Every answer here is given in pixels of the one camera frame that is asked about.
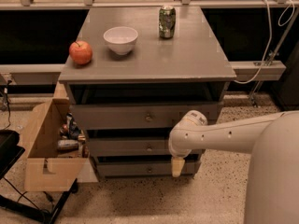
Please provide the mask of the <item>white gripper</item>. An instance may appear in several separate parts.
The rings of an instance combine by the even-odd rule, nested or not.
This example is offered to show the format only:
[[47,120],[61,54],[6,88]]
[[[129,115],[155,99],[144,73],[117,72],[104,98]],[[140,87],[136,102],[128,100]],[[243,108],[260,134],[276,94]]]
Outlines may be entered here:
[[171,159],[173,177],[180,177],[185,164],[183,158],[194,149],[200,148],[200,130],[204,126],[207,126],[206,117],[199,111],[191,110],[171,130],[168,148],[173,156]]

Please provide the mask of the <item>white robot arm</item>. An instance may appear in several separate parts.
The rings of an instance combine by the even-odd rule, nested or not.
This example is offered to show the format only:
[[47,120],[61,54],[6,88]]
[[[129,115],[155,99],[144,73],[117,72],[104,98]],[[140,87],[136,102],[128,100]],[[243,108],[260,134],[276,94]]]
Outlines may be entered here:
[[244,224],[299,224],[299,112],[209,125],[189,111],[169,134],[172,176],[194,149],[250,154]]

